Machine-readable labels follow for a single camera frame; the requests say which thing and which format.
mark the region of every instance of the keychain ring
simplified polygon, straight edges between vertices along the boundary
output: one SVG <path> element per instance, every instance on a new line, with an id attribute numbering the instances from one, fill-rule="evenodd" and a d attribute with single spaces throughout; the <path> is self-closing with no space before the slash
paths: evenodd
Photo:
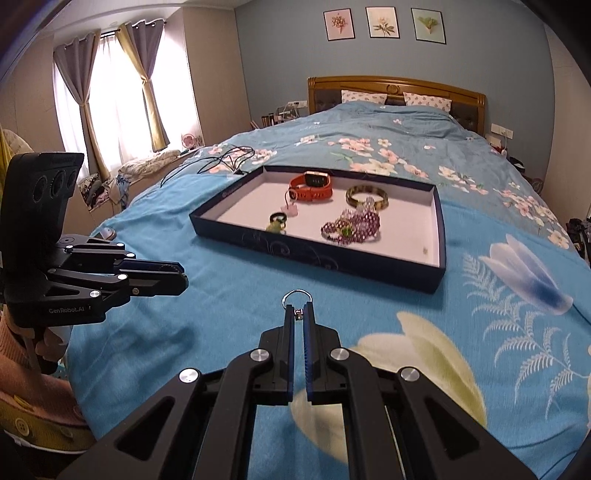
<path id="1" fill-rule="evenodd" d="M 287 300 L 287 297 L 289 297 L 292 293 L 303 293 L 305 295 L 308 295 L 308 298 L 310 299 L 310 301 L 312 301 L 312 295 L 310 295 L 308 292 L 306 292 L 305 290 L 300 290 L 299 288 L 292 290 L 289 293 L 286 293 L 285 296 L 283 297 L 283 299 L 281 300 L 281 304 L 283 305 L 283 309 L 285 310 L 285 301 Z"/>

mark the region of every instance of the pink fan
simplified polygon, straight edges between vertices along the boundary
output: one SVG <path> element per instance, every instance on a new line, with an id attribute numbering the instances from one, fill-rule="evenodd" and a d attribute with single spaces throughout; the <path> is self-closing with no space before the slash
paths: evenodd
<path id="1" fill-rule="evenodd" d="M 181 140 L 184 148 L 197 148 L 197 138 L 192 134 L 185 134 Z"/>

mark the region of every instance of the patterned pillowcase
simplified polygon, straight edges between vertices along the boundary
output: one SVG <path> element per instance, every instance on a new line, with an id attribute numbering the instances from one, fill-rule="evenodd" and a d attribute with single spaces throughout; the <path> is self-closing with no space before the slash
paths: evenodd
<path id="1" fill-rule="evenodd" d="M 365 102 L 377 103 L 379 105 L 386 104 L 386 93 L 365 93 L 365 92 L 351 92 L 350 90 L 341 90 L 341 100 L 343 103 L 354 102 L 355 100 L 363 100 Z"/>
<path id="2" fill-rule="evenodd" d="M 404 102 L 409 105 L 427 105 L 439 108 L 449 113 L 452 109 L 452 101 L 449 98 L 429 97 L 426 95 L 417 95 L 416 93 L 404 92 Z"/>

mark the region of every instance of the blue bedsheet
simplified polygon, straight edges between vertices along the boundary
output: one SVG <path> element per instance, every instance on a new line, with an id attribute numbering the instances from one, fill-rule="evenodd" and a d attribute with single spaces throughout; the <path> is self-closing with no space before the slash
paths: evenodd
<path id="1" fill-rule="evenodd" d="M 198 238 L 189 213 L 236 176 L 194 172 L 199 158 L 230 144 L 256 149 L 244 170 L 297 164 L 435 182 L 447 236 L 437 292 Z M 133 299 L 102 324 L 74 328 L 70 381 L 97 436 L 181 369 L 222 368 L 256 346 L 263 330 L 281 324 L 283 294 L 303 288 L 343 345 L 378 367 L 418 366 L 540 478 L 564 469 L 591 422 L 591 273 L 545 204 L 483 139 L 428 107 L 354 102 L 237 135 L 199 158 L 105 222 L 139 258 L 181 262 L 190 285 L 180 297 Z M 297 329 L 295 399 L 259 409 L 251 479 L 347 476 L 338 407 L 305 401 Z"/>

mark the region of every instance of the framed picture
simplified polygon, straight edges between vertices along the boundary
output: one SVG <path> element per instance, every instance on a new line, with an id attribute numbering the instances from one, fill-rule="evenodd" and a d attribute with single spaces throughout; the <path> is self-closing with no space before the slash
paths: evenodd
<path id="1" fill-rule="evenodd" d="M 372 38 L 400 38 L 394 7 L 366 7 L 369 36 Z"/>
<path id="2" fill-rule="evenodd" d="M 411 8 L 413 11 L 414 32 L 417 40 L 445 43 L 443 17 L 437 10 Z"/>
<path id="3" fill-rule="evenodd" d="M 326 25 L 326 36 L 329 41 L 355 38 L 350 8 L 324 12 L 324 24 Z"/>

